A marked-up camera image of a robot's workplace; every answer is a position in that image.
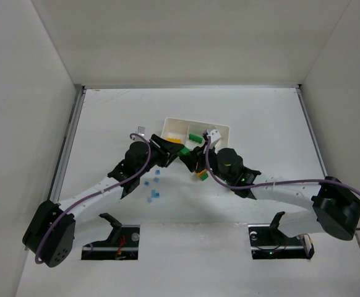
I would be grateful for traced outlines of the yellow lego brick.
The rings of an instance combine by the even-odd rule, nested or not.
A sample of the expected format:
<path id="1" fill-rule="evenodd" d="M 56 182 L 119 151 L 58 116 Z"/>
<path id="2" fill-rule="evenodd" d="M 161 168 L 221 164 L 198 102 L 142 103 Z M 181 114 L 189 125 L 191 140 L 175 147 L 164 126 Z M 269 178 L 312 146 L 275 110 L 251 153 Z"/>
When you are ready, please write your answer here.
<path id="1" fill-rule="evenodd" d="M 181 144 L 182 143 L 182 140 L 178 139 L 178 138 L 168 137 L 168 138 L 166 138 L 166 140 L 169 141 L 169 142 L 175 143 L 175 144 Z"/>

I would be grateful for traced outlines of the small green lego brick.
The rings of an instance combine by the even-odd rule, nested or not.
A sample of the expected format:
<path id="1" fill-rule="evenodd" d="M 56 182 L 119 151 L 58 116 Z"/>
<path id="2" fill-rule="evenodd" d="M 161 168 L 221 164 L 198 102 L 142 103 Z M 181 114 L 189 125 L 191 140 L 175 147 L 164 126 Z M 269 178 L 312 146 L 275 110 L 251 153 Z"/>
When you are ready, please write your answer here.
<path id="1" fill-rule="evenodd" d="M 178 153 L 178 155 L 180 157 L 188 155 L 188 154 L 190 154 L 190 150 L 187 147 L 183 147 Z"/>

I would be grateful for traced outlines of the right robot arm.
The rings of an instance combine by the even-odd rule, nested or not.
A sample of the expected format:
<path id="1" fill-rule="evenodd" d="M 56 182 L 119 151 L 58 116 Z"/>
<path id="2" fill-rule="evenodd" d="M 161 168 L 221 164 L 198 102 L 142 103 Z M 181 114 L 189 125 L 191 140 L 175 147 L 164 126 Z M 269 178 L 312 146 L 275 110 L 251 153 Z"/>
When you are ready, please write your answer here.
<path id="1" fill-rule="evenodd" d="M 269 177 L 244 166 L 242 157 L 232 148 L 218 152 L 205 147 L 185 148 L 178 155 L 191 172 L 207 170 L 239 197 L 299 207 L 298 212 L 277 212 L 270 223 L 271 229 L 289 238 L 327 233 L 343 241 L 353 239 L 360 219 L 360 199 L 335 178 L 290 181 Z"/>

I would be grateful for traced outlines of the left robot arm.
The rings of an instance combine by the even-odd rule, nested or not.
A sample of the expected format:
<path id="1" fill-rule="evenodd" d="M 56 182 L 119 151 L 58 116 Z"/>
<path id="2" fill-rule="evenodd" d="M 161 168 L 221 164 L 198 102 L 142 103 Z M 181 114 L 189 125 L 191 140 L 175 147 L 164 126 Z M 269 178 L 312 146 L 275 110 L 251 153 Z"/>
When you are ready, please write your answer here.
<path id="1" fill-rule="evenodd" d="M 145 173 L 154 166 L 166 168 L 185 147 L 155 134 L 150 140 L 136 133 L 130 137 L 134 141 L 123 160 L 101 181 L 69 199 L 57 203 L 46 200 L 38 206 L 22 238 L 25 247 L 34 253 L 36 264 L 55 267 L 69 255 L 75 243 L 85 245 L 102 240 L 114 228 L 113 222 L 103 230 L 89 231 L 86 239 L 80 237 L 79 230 L 101 208 L 104 199 L 112 197 L 117 202 L 125 198 L 139 186 Z"/>

